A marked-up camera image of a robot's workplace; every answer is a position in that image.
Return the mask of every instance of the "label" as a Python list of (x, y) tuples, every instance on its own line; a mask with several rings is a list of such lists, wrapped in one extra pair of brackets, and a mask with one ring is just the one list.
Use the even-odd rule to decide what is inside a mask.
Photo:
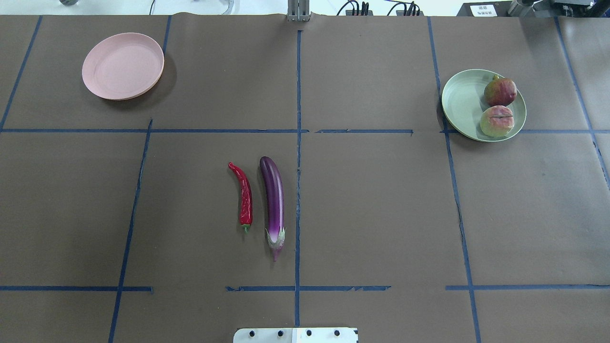
[(470, 11), (472, 16), (498, 16), (493, 5), (472, 5)]

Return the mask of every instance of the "chili pepper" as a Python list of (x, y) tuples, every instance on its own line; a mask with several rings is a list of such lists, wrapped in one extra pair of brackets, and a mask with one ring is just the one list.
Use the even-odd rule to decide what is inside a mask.
[(252, 190), (250, 189), (250, 182), (246, 173), (243, 172), (238, 166), (229, 162), (229, 169), (231, 169), (237, 176), (242, 187), (242, 208), (239, 212), (239, 223), (242, 228), (248, 233), (248, 228), (252, 224)]

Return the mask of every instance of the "purple eggplant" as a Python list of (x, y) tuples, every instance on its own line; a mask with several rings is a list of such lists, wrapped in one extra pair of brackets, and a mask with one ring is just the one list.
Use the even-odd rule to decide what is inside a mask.
[(269, 226), (267, 232), (267, 243), (273, 252), (273, 261), (278, 260), (279, 252), (284, 248), (286, 231), (284, 229), (284, 191), (282, 190), (282, 178), (278, 166), (272, 159), (263, 156), (260, 158), (260, 172), (265, 181), (267, 192), (267, 217)]

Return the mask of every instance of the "blue tape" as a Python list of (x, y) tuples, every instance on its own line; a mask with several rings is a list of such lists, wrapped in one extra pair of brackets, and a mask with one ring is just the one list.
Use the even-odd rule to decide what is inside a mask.
[(413, 134), (410, 129), (323, 129), (317, 134)]
[[(391, 286), (300, 286), (301, 292), (383, 292)], [(227, 292), (292, 292), (295, 286), (239, 286), (237, 288), (225, 287)]]
[[(434, 33), (432, 31), (432, 21), (430, 17), (428, 19), (428, 33), (430, 36), (430, 47), (432, 49), (432, 61), (434, 62), (434, 75), (436, 77), (436, 89), (439, 95), (440, 103), (440, 76), (439, 76), (439, 65), (436, 59), (436, 48), (434, 47)], [(468, 280), (468, 286), (472, 287), (472, 273), (470, 271), (470, 259), (468, 257), (468, 245), (466, 244), (466, 233), (464, 231), (464, 221), (462, 219), (462, 208), (459, 201), (458, 182), (456, 180), (455, 169), (453, 167), (453, 156), (451, 155), (451, 142), (449, 141), (449, 133), (447, 132), (447, 119), (443, 116), (443, 129), (445, 131), (445, 144), (447, 145), (447, 156), (449, 158), (449, 170), (451, 172), (451, 183), (453, 184), (453, 196), (457, 206), (457, 214), (459, 217), (459, 229), (462, 236), (462, 253), (464, 254), (464, 265), (466, 268), (466, 279)], [(475, 338), (476, 343), (481, 343), (481, 332), (479, 330), (479, 316), (476, 311), (475, 292), (472, 289), (468, 290), (470, 296), (470, 309), (472, 312), (472, 321), (475, 327)]]
[(597, 159), (600, 161), (601, 172), (602, 172), (602, 174), (604, 174), (604, 179), (606, 179), (606, 186), (608, 187), (608, 189), (610, 189), (610, 176), (608, 176), (608, 168), (606, 168), (606, 163), (604, 162), (604, 158), (601, 155), (599, 144), (597, 143), (597, 138), (595, 137), (593, 126), (591, 125), (591, 120), (589, 118), (589, 113), (587, 111), (587, 107), (584, 105), (583, 96), (580, 92), (580, 87), (578, 86), (578, 82), (576, 81), (576, 76), (574, 75), (574, 69), (572, 68), (572, 62), (570, 61), (570, 57), (568, 56), (568, 51), (565, 48), (564, 35), (561, 32), (561, 26), (559, 25), (559, 19), (557, 17), (555, 17), (554, 20), (555, 20), (555, 27), (557, 28), (557, 34), (559, 35), (559, 43), (561, 44), (561, 50), (564, 53), (565, 61), (568, 65), (568, 70), (570, 71), (570, 76), (572, 77), (572, 83), (574, 83), (574, 88), (576, 89), (576, 94), (578, 95), (578, 102), (580, 103), (580, 106), (583, 109), (584, 118), (587, 121), (587, 127), (589, 128), (589, 132), (591, 133), (591, 139), (593, 140), (593, 144), (595, 146), (595, 152), (597, 153)]
[[(147, 129), (4, 129), (3, 132), (32, 133), (147, 133)], [(152, 129), (152, 133), (238, 133), (238, 134), (295, 134), (296, 129)]]
[[(116, 292), (116, 286), (0, 286), (0, 291), (22, 292)], [(123, 292), (153, 292), (149, 286), (124, 287)]]
[(25, 133), (146, 133), (146, 129), (3, 129), (2, 131)]
[(301, 286), (302, 291), (308, 292), (347, 292), (347, 291), (365, 291), (365, 292), (383, 292), (390, 289), (391, 286)]
[(34, 28), (34, 33), (32, 34), (32, 39), (30, 39), (30, 45), (27, 46), (26, 55), (23, 57), (23, 61), (21, 63), (21, 67), (19, 68), (19, 73), (17, 73), (17, 78), (15, 79), (15, 84), (13, 85), (13, 90), (10, 92), (9, 101), (6, 104), (6, 108), (4, 109), (4, 115), (2, 116), (2, 120), (0, 120), (0, 131), (4, 128), (4, 123), (6, 122), (6, 118), (9, 116), (10, 106), (13, 104), (13, 98), (15, 97), (15, 93), (17, 92), (17, 87), (19, 86), (19, 81), (21, 80), (21, 75), (23, 75), (23, 70), (26, 68), (27, 59), (30, 56), (30, 52), (32, 52), (32, 47), (34, 45), (34, 40), (36, 39), (36, 35), (38, 34), (38, 29), (40, 28), (40, 23), (42, 22), (42, 16), (38, 16), (38, 21), (36, 22), (36, 27)]
[(301, 325), (301, 34), (296, 32), (295, 327)]
[(297, 134), (296, 129), (153, 129), (153, 133)]
[(144, 152), (142, 152), (142, 161), (140, 163), (140, 173), (138, 174), (138, 183), (135, 189), (134, 205), (131, 209), (131, 218), (129, 219), (129, 230), (127, 231), (127, 242), (125, 243), (125, 252), (123, 254), (123, 265), (121, 266), (121, 275), (118, 281), (117, 299), (115, 300), (115, 309), (112, 314), (112, 324), (110, 325), (110, 335), (108, 342), (112, 343), (114, 340), (114, 333), (117, 328), (118, 310), (121, 305), (121, 293), (123, 291), (123, 284), (125, 282), (125, 271), (127, 269), (127, 259), (129, 258), (129, 248), (131, 246), (131, 239), (134, 233), (134, 222), (135, 222), (135, 210), (138, 207), (138, 200), (140, 198), (140, 189), (142, 186), (142, 174), (144, 172), (144, 163), (146, 162), (146, 153), (148, 152), (148, 143), (151, 138), (151, 128), (153, 127), (153, 120), (148, 123), (148, 132), (146, 133), (146, 141), (144, 142)]
[(468, 286), (446, 286), (446, 291), (524, 291), (536, 289), (610, 289), (610, 284), (487, 284)]
[(239, 286), (225, 287), (227, 292), (293, 292), (294, 286)]
[[(522, 129), (519, 131), (520, 134), (588, 134), (588, 133), (596, 133), (596, 134), (609, 134), (610, 130), (540, 130), (540, 129)], [(459, 133), (456, 129), (447, 129), (440, 131), (442, 134), (457, 134)]]
[(167, 48), (167, 38), (170, 36), (171, 15), (167, 16), (167, 25), (165, 26), (165, 38), (163, 39), (163, 54)]
[(436, 90), (439, 94), (439, 103), (440, 103), (440, 74), (439, 74), (439, 64), (436, 60), (436, 48), (434, 47), (434, 34), (432, 32), (432, 20), (429, 16), (426, 17), (428, 19), (428, 35), (430, 36), (430, 48), (432, 49), (432, 61), (434, 62), (434, 76), (436, 77)]

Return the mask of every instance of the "cable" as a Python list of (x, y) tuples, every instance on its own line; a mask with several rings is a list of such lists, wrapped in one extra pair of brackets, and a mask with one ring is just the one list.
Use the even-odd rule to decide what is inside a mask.
[(386, 16), (389, 16), (390, 13), (392, 13), (392, 10), (394, 8), (396, 8), (396, 6), (398, 5), (403, 5), (404, 6), (404, 12), (403, 12), (403, 16), (409, 15), (409, 16), (415, 16), (415, 15), (419, 15), (420, 12), (422, 11), (419, 7), (419, 5), (417, 5), (415, 3), (415, 1), (413, 2), (403, 2), (403, 1), (397, 1), (397, 0), (386, 0), (386, 1), (390, 1), (390, 2), (395, 2), (396, 4), (394, 6), (392, 6), (392, 8), (390, 9), (389, 12), (387, 12)]
[(346, 2), (343, 7), (341, 7), (339, 9), (339, 12), (337, 12), (337, 15), (341, 14), (341, 11), (345, 8), (345, 6), (347, 6), (348, 4), (351, 4), (351, 14), (354, 15), (354, 11), (356, 10), (356, 7), (354, 6), (354, 2), (356, 3), (356, 5), (358, 5), (358, 2), (355, 0), (349, 0), (348, 2)]
[(399, 2), (399, 3), (395, 4), (394, 6), (392, 6), (392, 8), (390, 9), (390, 11), (389, 11), (389, 12), (387, 12), (386, 16), (389, 16), (389, 15), (390, 15), (390, 13), (392, 13), (392, 11), (393, 11), (393, 10), (396, 8), (396, 6), (398, 6), (398, 5), (404, 5), (404, 11), (405, 11), (405, 12), (407, 12), (407, 4), (406, 4), (406, 2)]
[(227, 9), (224, 11), (223, 15), (231, 14), (231, 11), (233, 11), (233, 4), (235, 4), (235, 0), (229, 0), (229, 5), (227, 6)]

